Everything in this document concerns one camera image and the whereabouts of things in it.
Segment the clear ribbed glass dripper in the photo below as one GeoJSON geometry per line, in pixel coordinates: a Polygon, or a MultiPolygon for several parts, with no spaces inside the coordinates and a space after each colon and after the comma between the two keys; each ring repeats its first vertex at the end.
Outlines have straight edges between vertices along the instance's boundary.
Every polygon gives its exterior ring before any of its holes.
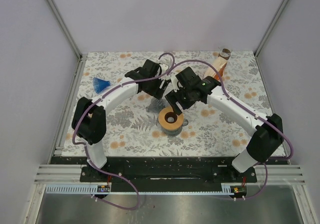
{"type": "Polygon", "coordinates": [[[146,111],[152,113],[160,113],[160,111],[166,106],[167,104],[163,99],[153,98],[150,104],[146,107],[146,111]]]}

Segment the glass coffee server carafe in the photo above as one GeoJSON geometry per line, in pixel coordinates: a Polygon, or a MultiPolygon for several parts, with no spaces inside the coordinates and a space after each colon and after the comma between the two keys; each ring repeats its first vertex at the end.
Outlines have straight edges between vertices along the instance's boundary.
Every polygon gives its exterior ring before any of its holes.
{"type": "Polygon", "coordinates": [[[160,125],[160,127],[161,127],[162,131],[163,131],[166,135],[168,135],[168,136],[177,136],[177,135],[179,135],[179,134],[182,132],[182,129],[189,124],[188,122],[189,122],[189,121],[188,121],[187,119],[185,119],[185,120],[183,121],[182,125],[181,125],[179,128],[175,129],[175,130],[169,130],[169,129],[167,129],[167,128],[162,127],[161,125],[160,125]]]}

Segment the paper coffee filter pack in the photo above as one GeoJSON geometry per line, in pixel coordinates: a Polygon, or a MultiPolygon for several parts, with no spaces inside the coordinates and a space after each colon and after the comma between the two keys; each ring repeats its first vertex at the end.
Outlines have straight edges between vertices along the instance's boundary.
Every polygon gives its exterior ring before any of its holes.
{"type": "MultiPolygon", "coordinates": [[[[212,66],[217,70],[217,72],[220,74],[221,77],[224,74],[223,72],[225,70],[226,65],[227,65],[227,60],[220,56],[216,58],[212,64],[212,66]]],[[[218,81],[220,80],[216,72],[211,67],[208,67],[203,75],[204,78],[207,76],[213,77],[218,81]]]]}

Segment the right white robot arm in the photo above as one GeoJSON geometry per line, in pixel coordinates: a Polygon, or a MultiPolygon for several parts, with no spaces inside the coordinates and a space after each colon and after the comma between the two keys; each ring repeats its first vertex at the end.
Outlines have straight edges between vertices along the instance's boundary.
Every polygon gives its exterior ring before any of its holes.
{"type": "Polygon", "coordinates": [[[201,79],[190,67],[172,75],[170,81],[173,90],[165,98],[176,115],[196,102],[203,102],[226,114],[251,137],[246,149],[235,157],[227,170],[230,180],[240,181],[249,168],[265,162],[282,145],[282,119],[277,114],[267,116],[254,110],[229,94],[222,82],[211,76],[201,79]]]}

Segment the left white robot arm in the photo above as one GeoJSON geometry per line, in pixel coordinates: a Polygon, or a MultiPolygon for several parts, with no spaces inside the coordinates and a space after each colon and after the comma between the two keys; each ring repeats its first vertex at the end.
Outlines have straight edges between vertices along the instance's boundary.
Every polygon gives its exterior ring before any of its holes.
{"type": "Polygon", "coordinates": [[[92,166],[91,176],[104,181],[108,176],[107,157],[103,149],[103,138],[107,131],[107,115],[121,104],[140,92],[161,99],[172,70],[163,62],[146,60],[144,65],[127,72],[115,86],[104,89],[96,97],[78,100],[72,120],[72,143],[85,148],[87,162],[92,166]]]}

